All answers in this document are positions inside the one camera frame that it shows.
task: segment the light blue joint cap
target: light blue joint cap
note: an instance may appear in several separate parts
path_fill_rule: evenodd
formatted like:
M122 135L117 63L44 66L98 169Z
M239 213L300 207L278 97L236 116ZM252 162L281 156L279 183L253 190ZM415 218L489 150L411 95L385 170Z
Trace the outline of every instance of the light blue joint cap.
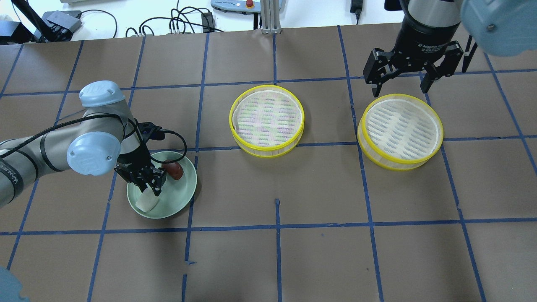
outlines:
M112 81L98 81L88 84L78 94L84 108L110 105L125 99L119 86Z
M8 270L0 267L0 301L2 302L30 302L28 298L20 297L23 288L15 276Z
M537 0L465 0L461 19L490 55L515 56L537 49Z
M67 163L82 175L103 175L115 167L121 151L119 140L106 132L89 132L72 141Z

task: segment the metal post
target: metal post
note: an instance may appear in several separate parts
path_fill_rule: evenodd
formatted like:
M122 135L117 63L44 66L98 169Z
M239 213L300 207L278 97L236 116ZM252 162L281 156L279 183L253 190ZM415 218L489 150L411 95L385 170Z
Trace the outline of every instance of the metal post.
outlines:
M261 0L261 18L264 34L280 33L280 1Z

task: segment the green bowl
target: green bowl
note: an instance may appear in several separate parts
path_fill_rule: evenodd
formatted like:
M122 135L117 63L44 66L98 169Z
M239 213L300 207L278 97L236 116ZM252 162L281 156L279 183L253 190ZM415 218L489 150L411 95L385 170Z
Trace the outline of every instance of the green bowl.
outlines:
M179 158L181 154L174 151L162 151L152 154L152 156L159 161L165 161ZM154 161L152 163L156 168L161 166L161 164ZM194 191L198 184L198 176L194 165L186 156L179 161L179 164L183 167L183 176L178 181L169 175L166 176L166 182L162 186L158 203L149 212L142 212L135 206L142 192L140 192L140 189L135 184L127 184L127 199L130 207L136 213L152 219L166 218L181 211L190 202L192 196L194 196Z

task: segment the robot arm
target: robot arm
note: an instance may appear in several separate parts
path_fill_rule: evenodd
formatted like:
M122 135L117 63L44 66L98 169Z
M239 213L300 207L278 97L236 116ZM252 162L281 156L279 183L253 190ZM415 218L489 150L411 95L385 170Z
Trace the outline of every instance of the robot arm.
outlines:
M465 54L451 41L461 21L491 55L537 49L537 0L386 0L384 7L402 9L405 16L394 48L373 49L365 65L364 78L375 97L386 81L402 73L426 71L423 93L434 81L452 76Z
M39 177L70 168L95 176L115 169L142 192L149 186L156 196L160 194L166 171L151 163L146 142L162 140L169 131L134 122L124 95L113 82L89 84L80 99L86 112L73 121L81 121L79 125L0 143L0 207Z

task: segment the black cable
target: black cable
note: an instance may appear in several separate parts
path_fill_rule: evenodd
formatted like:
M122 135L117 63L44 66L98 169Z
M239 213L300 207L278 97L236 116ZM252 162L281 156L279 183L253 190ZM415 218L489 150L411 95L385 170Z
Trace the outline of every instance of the black cable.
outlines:
M253 13L253 30L256 30L259 28L259 17L258 14L255 12Z
M186 20L187 22L190 22L190 20L189 20L188 17L186 16L186 14L184 14L184 13L181 12L182 10L179 11L179 10L176 10L176 9L171 9L171 11L170 11L170 15L171 15L171 18L172 18L172 19L175 19L175 17L173 16L173 11L176 11L176 12L177 12L177 30L179 30L179 20L183 21L183 20L180 18L181 15L183 15L183 16L185 17L185 20ZM183 33L185 33L185 31L186 31L186 24L183 23L183 25L185 26L185 28L183 28ZM192 33L195 33L195 31L194 31L194 27L192 26L192 24L190 24L190 29L192 30Z
M470 50L470 54L463 59L462 61L462 72L465 73L468 70L468 67L470 67L470 62L472 58L474 57L475 51L477 50L477 43L474 43Z
M183 154L181 154L181 156L180 156L178 159L176 159L176 160L172 160L172 161L170 161L170 160L160 161L160 160L157 160L157 159L153 158L151 155L149 155L149 156L151 157L151 159L152 159L153 161L155 161L155 162L158 162L158 163L174 163L174 162L178 162L178 161L182 160L183 158L185 158L185 156L186 156L186 150L187 150L185 139L184 139L179 133L177 133L177 132L175 132L175 131L167 130L167 129L162 129L161 131L164 132L164 133L170 133L170 134L173 134L173 135L179 137L179 138L181 139L181 141L183 141L183 145L185 146L185 148L183 149Z
M149 28L149 30L151 31L151 34L155 35L155 32L151 29L151 27L149 27L149 26L147 26L147 25L142 26L142 32L143 32L143 35L147 35L147 34L146 34L146 31L143 29L144 27Z
M15 4L13 4L13 2L11 2L11 6L13 7L13 11L14 11L15 14L17 15L17 18L19 18L19 22L22 24L23 22L20 20L20 16L19 16L19 14L17 13L17 10L15 9Z
M149 19L145 20L144 22L142 22L142 24L140 24L140 28L139 28L140 30L139 30L139 31L140 31L140 32L142 31L142 26L143 26L145 23L147 23L147 22L149 22L149 21L151 21L151 20L157 20L157 19L176 20L177 17L176 17L176 18L169 18L169 17L152 17L152 18L149 18ZM186 21L181 20L181 19L179 19L179 21L182 22L182 23L186 23L186 24L192 24L192 25L196 25L196 26L201 26L201 27L203 27L203 28L208 28L208 29L210 29L210 30L214 30L214 31L223 32L223 30L219 30L218 28L214 28L214 27L210 27L210 26L205 26L205 25L201 25L201 24L197 24L197 23L192 23L192 22L186 22Z
M140 133L140 128L138 128L138 125L139 125L138 121L136 119L134 119L134 121L129 119L128 121L132 125L132 127L134 128L134 131L136 131L136 136L138 137L138 141L140 143L144 144L147 147L147 144L143 141L142 134ZM185 146L185 149L183 150L183 154L178 159L173 160L173 161L160 161L160 160L157 160L157 159L153 158L151 155L149 155L149 157L153 161L158 162L158 163L174 163L174 162L178 162L178 161L182 160L186 156L186 151L187 151L185 139L179 133L177 133L175 131L167 130L167 129L161 129L161 131L164 132L164 133L171 133L173 135L176 135L177 137L179 137L181 139L181 141L183 141L183 145Z
M115 23L115 31L114 31L114 36L112 38L115 38L115 35L118 34L118 20L114 17L114 15L112 15L111 13L107 12L107 11L104 11L104 10L85 10L81 13L79 13L78 15L76 15L76 18L80 18L82 16L83 13L85 12L89 12L89 11L99 11L99 12L103 12L103 13L107 13L108 15L112 16L112 18L114 18L114 23Z
M192 11L198 11L198 12L200 12L200 14L205 18L205 21L207 22L207 25L208 25L209 27L211 27L211 23L209 22L209 18L207 18L207 16L205 16L204 13L203 13L200 9L195 8L195 7L193 7L193 6L185 6L184 8L182 8L182 9L180 10L180 12L183 13L183 11L186 10L186 9L192 9Z
M138 32L136 31L136 29L134 29L132 27L129 27L129 28L127 28L127 31L125 32L125 38L127 38L128 34L129 34L129 30L133 30L134 34L138 35Z
M142 32L142 26L143 26L145 23L147 23L147 22L149 22L149 21L151 21L151 20L158 20L158 19L171 20L172 18L168 18L168 17L152 17L152 18L149 18L149 19L145 20L144 22L142 22L142 23L140 24L140 26L138 27L138 31L139 31L139 32Z
M0 159L4 159L4 158L8 157L9 155L19 151L21 148L23 148L24 146L28 145L32 141L40 138L42 135L45 135L45 134L47 134L49 132L52 132L52 131L54 131L56 129L63 128L63 127L66 127L66 126L69 126L69 125L72 125L72 124L76 124L76 123L81 123L83 121L90 120L90 119L97 119L97 118L117 118L117 119L119 119L119 121L123 125L123 121L121 120L121 117L119 115L117 115L117 114L111 114L111 113L104 113L104 114L99 114L98 116L88 116L88 117L75 119L75 120L68 121L68 122L65 122L65 123L62 123L62 124L59 124L59 125L56 125L56 126L52 126L52 127L48 128L48 129L45 129L45 130L39 132L38 134L36 134L36 135L32 136L31 138L29 138L29 139L23 141L22 143L20 143L17 147L15 147L15 148L7 151L6 153L0 155Z
M462 73L465 73L468 70L468 67L470 67L470 62L472 58L474 57L475 51L477 50L477 43L474 42L474 45L471 47L470 45L472 42L472 36L468 36L468 41L466 42L466 49L465 49L465 57L462 60Z

